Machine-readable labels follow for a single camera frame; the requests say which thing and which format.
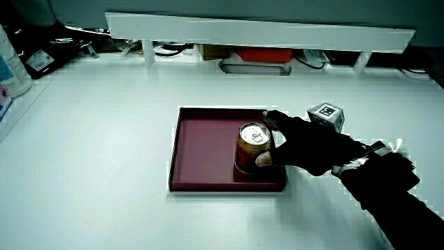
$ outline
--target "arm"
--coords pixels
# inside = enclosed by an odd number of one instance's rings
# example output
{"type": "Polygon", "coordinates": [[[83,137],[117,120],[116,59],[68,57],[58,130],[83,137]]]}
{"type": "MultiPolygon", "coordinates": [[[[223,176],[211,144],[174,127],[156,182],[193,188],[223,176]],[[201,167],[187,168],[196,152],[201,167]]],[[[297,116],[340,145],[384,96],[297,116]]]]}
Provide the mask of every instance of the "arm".
{"type": "Polygon", "coordinates": [[[411,184],[403,185],[403,182],[384,176],[384,171],[377,171],[387,167],[404,169],[404,172],[399,172],[400,177],[404,175],[404,180],[409,178],[407,164],[410,162],[397,154],[389,156],[370,159],[360,168],[345,170],[339,178],[361,203],[362,209],[375,218],[395,249],[434,249],[440,246],[444,221],[408,193],[413,187],[411,184]]]}
{"type": "Polygon", "coordinates": [[[352,159],[368,156],[370,160],[362,166],[336,175],[361,203],[362,209],[376,219],[396,249],[442,248],[439,241],[444,238],[444,221],[408,193],[419,182],[409,160],[399,153],[369,154],[372,146],[276,110],[265,112],[264,116],[287,141],[260,155],[256,160],[258,166],[294,165],[320,176],[333,166],[347,165],[352,159]]]}

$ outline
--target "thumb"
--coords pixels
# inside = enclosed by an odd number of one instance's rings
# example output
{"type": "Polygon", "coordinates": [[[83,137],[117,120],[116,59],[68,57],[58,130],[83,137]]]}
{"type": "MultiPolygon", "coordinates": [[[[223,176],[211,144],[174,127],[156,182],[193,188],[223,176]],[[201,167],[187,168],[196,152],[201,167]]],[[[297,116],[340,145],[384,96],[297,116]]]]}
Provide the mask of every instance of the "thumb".
{"type": "Polygon", "coordinates": [[[272,164],[273,164],[273,161],[271,160],[271,154],[269,151],[259,155],[256,158],[256,165],[258,167],[271,166],[272,164]]]}

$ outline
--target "can lid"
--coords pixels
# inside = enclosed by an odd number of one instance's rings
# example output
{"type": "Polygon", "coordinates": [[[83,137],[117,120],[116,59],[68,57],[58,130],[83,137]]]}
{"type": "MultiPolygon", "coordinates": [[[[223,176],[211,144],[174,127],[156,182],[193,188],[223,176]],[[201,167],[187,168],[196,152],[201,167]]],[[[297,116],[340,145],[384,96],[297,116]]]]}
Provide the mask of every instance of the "can lid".
{"type": "Polygon", "coordinates": [[[270,132],[259,123],[251,122],[241,127],[241,138],[249,144],[261,145],[270,140],[270,132]]]}

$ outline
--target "black sleeve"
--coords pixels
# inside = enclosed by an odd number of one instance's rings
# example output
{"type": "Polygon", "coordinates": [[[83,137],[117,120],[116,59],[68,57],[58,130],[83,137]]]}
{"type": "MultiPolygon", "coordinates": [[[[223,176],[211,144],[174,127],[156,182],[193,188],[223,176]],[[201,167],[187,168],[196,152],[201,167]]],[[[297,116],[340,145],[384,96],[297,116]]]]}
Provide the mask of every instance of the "black sleeve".
{"type": "Polygon", "coordinates": [[[408,193],[419,182],[412,169],[409,160],[391,153],[345,170],[340,179],[395,249],[440,249],[444,221],[408,193]]]}

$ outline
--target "cube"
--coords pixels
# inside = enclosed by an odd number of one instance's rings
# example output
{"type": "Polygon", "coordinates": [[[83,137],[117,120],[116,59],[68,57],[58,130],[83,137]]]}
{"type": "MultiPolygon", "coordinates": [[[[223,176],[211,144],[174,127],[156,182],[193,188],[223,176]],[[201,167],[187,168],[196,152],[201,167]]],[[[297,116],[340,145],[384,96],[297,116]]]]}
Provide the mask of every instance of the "cube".
{"type": "Polygon", "coordinates": [[[340,133],[344,125],[345,117],[342,108],[333,106],[330,103],[322,103],[307,110],[311,122],[318,122],[327,127],[333,128],[340,133]]]}

